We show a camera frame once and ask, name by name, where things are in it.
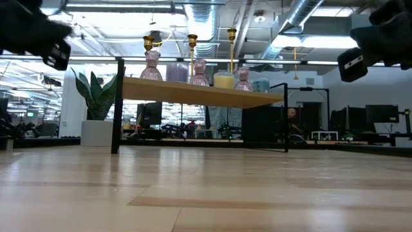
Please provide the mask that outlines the teal jar candle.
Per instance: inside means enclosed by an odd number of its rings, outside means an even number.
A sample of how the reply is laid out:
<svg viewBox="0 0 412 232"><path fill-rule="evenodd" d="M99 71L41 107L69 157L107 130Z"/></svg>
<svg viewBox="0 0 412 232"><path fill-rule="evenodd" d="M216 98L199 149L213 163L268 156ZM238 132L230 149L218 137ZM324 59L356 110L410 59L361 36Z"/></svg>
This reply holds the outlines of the teal jar candle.
<svg viewBox="0 0 412 232"><path fill-rule="evenodd" d="M268 93L270 91L270 81L266 77L257 77L252 80L253 92Z"/></svg>

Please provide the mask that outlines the black hanging speaker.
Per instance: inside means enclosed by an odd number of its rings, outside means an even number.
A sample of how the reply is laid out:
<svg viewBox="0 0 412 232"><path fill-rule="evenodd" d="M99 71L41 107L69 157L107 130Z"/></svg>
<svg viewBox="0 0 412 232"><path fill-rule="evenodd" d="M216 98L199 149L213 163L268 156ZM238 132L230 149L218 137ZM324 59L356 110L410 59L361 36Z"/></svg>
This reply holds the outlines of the black hanging speaker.
<svg viewBox="0 0 412 232"><path fill-rule="evenodd" d="M162 43L161 31L151 30L150 35L153 37L153 47L159 47Z"/></svg>

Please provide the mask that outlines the small white rack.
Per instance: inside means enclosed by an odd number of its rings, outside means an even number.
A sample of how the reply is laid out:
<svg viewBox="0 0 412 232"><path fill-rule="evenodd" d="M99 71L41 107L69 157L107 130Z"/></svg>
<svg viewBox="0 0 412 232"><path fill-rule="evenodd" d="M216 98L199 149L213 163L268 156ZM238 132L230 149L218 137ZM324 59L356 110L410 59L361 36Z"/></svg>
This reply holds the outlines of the small white rack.
<svg viewBox="0 0 412 232"><path fill-rule="evenodd" d="M339 140L337 131L313 131L311 132L313 140Z"/></svg>

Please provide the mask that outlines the white round planter pot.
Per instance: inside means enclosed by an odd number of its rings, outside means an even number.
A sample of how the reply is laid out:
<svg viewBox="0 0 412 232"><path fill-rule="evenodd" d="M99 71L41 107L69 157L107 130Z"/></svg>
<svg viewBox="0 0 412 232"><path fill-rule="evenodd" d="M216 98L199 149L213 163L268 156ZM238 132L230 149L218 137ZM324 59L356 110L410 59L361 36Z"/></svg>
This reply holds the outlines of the white round planter pot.
<svg viewBox="0 0 412 232"><path fill-rule="evenodd" d="M112 141L113 122L86 120L81 125L81 146L105 147Z"/></svg>

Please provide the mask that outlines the pink ribbed glass candle holder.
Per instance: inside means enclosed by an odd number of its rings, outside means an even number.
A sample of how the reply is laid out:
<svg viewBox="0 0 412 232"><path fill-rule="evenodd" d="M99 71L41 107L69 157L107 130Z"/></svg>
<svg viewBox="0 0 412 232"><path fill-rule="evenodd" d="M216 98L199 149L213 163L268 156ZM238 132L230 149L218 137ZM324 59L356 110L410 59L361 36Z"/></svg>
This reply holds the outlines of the pink ribbed glass candle holder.
<svg viewBox="0 0 412 232"><path fill-rule="evenodd" d="M152 81L163 81L162 74L157 69L159 63L160 53L157 51L146 51L146 68L140 75L141 79L148 79Z"/></svg>
<svg viewBox="0 0 412 232"><path fill-rule="evenodd" d="M197 86L209 86L209 81L206 78L206 60L196 59L192 64L193 74L189 80L190 84Z"/></svg>
<svg viewBox="0 0 412 232"><path fill-rule="evenodd" d="M252 85L248 81L249 72L250 72L250 70L247 67L238 68L239 81L235 85L235 88L234 88L235 90L241 90L241 91L245 91L245 92L252 92L253 91Z"/></svg>

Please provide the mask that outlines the black aluminium rig frame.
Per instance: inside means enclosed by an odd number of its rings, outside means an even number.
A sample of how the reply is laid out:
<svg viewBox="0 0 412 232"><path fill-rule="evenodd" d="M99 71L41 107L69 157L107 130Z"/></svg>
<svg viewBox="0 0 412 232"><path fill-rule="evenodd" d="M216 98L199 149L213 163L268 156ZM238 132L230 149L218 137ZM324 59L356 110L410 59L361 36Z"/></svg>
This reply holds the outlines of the black aluminium rig frame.
<svg viewBox="0 0 412 232"><path fill-rule="evenodd" d="M80 144L79 138L65 139L17 139L14 140L14 148L41 148L52 146L76 146ZM223 142L218 140L121 140L121 146L170 146L170 147L199 147L199 148L246 148L256 150L284 150L284 144L269 142ZM348 143L317 143L317 144L289 144L289 150L333 150L354 153L369 153L374 155L387 155L394 157L406 157L412 159L412 148L397 148L370 146Z"/></svg>

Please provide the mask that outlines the yellow jar candle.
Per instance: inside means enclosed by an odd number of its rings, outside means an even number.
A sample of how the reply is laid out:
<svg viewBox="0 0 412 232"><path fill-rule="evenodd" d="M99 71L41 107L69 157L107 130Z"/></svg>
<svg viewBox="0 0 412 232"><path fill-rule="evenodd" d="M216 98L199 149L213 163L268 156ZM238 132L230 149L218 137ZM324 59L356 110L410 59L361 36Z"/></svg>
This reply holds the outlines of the yellow jar candle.
<svg viewBox="0 0 412 232"><path fill-rule="evenodd" d="M218 72L214 74L214 87L233 89L234 74L229 72Z"/></svg>

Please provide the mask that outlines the brass candlestick holder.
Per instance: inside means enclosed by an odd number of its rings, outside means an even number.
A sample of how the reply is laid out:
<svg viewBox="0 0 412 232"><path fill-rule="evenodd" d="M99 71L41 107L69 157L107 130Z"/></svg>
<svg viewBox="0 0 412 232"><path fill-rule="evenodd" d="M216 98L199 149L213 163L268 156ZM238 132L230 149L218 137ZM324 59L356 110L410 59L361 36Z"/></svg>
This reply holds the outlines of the brass candlestick holder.
<svg viewBox="0 0 412 232"><path fill-rule="evenodd" d="M198 36L195 35L195 34L189 34L187 36L187 38L188 38L188 41L189 41L189 46L191 48L191 61L193 61L193 59L194 59L194 48L196 47Z"/></svg>
<svg viewBox="0 0 412 232"><path fill-rule="evenodd" d="M235 28L229 28L227 30L228 37L230 41L230 72L234 71L234 41L236 40L236 32Z"/></svg>
<svg viewBox="0 0 412 232"><path fill-rule="evenodd" d="M146 35L143 36L143 40L144 40L144 48L145 50L148 52L153 48L153 43L154 43L154 37L151 35Z"/></svg>

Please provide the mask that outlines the person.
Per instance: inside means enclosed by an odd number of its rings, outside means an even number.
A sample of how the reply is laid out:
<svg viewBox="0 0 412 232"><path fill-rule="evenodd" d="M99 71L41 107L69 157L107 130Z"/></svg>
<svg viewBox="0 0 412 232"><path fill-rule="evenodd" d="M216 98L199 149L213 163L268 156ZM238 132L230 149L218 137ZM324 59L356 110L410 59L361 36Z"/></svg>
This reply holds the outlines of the person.
<svg viewBox="0 0 412 232"><path fill-rule="evenodd" d="M296 110L294 108L289 108L287 111L288 114L288 126L289 134L291 135L304 135L304 131L300 125L295 123Z"/></svg>

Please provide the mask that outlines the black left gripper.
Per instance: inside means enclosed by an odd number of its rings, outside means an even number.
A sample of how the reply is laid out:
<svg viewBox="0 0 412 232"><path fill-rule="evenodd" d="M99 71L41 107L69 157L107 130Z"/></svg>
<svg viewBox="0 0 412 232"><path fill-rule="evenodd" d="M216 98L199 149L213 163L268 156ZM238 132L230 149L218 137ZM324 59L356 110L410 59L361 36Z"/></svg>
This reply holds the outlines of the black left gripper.
<svg viewBox="0 0 412 232"><path fill-rule="evenodd" d="M71 46L65 38L70 26L49 19L41 7L44 0L0 0L0 54L42 55L44 64L65 71Z"/></svg>

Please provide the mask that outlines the green snake plant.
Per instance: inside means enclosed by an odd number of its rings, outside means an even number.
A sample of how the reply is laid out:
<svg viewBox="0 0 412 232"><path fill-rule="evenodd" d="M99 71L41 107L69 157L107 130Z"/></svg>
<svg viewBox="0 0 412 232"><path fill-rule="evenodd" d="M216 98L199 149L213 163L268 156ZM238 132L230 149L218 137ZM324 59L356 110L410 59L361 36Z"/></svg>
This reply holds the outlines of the green snake plant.
<svg viewBox="0 0 412 232"><path fill-rule="evenodd" d="M91 72L87 79L83 73L76 73L73 68L71 70L75 76L77 91L86 102L87 120L104 121L115 102L117 75L102 85L94 72Z"/></svg>

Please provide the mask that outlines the black partition panel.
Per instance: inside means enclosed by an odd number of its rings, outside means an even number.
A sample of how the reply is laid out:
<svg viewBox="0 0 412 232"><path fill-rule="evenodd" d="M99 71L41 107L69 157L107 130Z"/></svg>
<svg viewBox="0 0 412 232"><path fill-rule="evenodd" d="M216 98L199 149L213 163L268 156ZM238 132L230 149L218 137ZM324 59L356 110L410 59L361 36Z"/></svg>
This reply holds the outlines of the black partition panel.
<svg viewBox="0 0 412 232"><path fill-rule="evenodd" d="M291 144L306 144L305 132L304 135L289 134L288 109L266 105L243 110L242 139L245 142L281 144L288 139Z"/></svg>

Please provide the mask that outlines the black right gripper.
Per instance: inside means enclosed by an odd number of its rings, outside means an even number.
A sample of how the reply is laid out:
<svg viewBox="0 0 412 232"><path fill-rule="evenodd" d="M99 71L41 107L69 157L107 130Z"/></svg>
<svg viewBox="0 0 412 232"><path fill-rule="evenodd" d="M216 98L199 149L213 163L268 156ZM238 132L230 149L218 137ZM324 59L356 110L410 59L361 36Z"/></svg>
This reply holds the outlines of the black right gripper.
<svg viewBox="0 0 412 232"><path fill-rule="evenodd" d="M389 0L370 17L370 26L354 28L350 37L359 48L350 48L337 57L343 82L353 82L368 73L367 66L383 62L412 68L412 0Z"/></svg>

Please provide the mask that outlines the black desk monitor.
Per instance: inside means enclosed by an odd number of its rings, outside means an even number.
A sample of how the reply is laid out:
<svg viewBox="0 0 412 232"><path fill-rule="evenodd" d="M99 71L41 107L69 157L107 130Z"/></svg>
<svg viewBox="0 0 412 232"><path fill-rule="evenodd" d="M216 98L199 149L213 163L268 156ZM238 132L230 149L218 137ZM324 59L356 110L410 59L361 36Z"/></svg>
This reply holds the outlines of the black desk monitor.
<svg viewBox="0 0 412 232"><path fill-rule="evenodd" d="M397 105L366 105L366 120L368 123L399 123Z"/></svg>
<svg viewBox="0 0 412 232"><path fill-rule="evenodd" d="M346 129L347 108L333 110L330 115L329 130L339 133Z"/></svg>

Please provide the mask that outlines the purple jar candle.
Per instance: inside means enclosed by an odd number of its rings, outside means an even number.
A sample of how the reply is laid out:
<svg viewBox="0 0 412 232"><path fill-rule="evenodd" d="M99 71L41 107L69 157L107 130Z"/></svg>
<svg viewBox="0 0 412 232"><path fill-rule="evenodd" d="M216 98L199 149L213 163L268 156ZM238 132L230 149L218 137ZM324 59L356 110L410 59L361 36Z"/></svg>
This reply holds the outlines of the purple jar candle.
<svg viewBox="0 0 412 232"><path fill-rule="evenodd" d="M166 81L187 83L189 67L182 63L169 63L166 67Z"/></svg>

